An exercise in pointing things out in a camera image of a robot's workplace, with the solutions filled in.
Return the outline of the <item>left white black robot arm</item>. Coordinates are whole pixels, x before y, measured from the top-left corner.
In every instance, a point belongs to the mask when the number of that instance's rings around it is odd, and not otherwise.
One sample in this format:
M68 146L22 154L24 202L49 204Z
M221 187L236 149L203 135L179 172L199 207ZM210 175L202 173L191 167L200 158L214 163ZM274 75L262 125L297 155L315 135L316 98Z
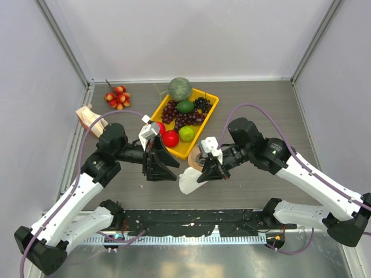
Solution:
M75 222L75 217L120 172L121 162L142 166L147 181L175 181L172 167L179 162L162 142L155 122L144 125L140 143L129 143L119 123L107 125L99 137L96 151L81 166L75 181L54 206L32 227L20 226L14 238L20 252L43 274L57 271L68 254L90 235L123 226L123 208L106 200L92 213Z

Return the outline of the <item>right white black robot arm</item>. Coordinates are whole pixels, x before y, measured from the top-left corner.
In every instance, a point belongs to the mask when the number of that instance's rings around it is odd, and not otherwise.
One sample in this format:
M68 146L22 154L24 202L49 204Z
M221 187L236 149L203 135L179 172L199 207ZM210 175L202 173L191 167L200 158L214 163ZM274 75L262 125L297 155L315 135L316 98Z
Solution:
M263 209L262 221L269 228L295 224L320 229L348 247L356 247L370 219L370 194L354 192L308 163L299 153L278 138L265 138L246 118L228 124L233 144L217 149L217 140L202 141L205 158L197 183L230 178L230 170L250 162L259 170L287 180L312 196L318 206L289 203L272 198Z

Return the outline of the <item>clear glass ribbed dripper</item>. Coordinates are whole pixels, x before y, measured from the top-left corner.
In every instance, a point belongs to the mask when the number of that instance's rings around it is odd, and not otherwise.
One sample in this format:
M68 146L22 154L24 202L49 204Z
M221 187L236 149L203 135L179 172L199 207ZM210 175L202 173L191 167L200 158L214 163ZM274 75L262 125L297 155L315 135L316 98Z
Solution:
M205 158L202 156L201 152L198 151L196 154L195 162L199 166L203 166L205 164Z

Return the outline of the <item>white paper coffee filter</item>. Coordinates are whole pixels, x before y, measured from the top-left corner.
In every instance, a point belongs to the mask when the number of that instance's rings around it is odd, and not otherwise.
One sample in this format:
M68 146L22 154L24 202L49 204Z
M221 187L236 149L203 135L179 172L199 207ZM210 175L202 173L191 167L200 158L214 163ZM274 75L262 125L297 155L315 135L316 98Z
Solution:
M193 167L188 167L187 169L185 169L184 173L179 175L180 191L183 194L188 195L205 184L206 181L197 181L201 174L202 173L200 171L194 169Z

